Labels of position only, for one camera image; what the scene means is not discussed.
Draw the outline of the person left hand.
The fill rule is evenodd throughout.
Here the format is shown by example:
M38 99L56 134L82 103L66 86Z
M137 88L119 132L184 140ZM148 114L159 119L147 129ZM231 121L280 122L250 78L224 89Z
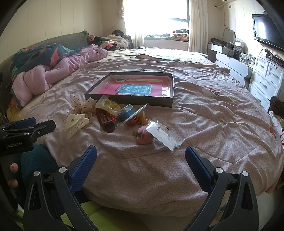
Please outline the person left hand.
M11 172L12 176L15 176L15 174L18 172L18 170L19 170L19 167L16 163L12 163L10 165L10 172ZM18 187L18 181L14 178L13 179L10 178L9 181L8 181L8 185L11 188L17 188Z

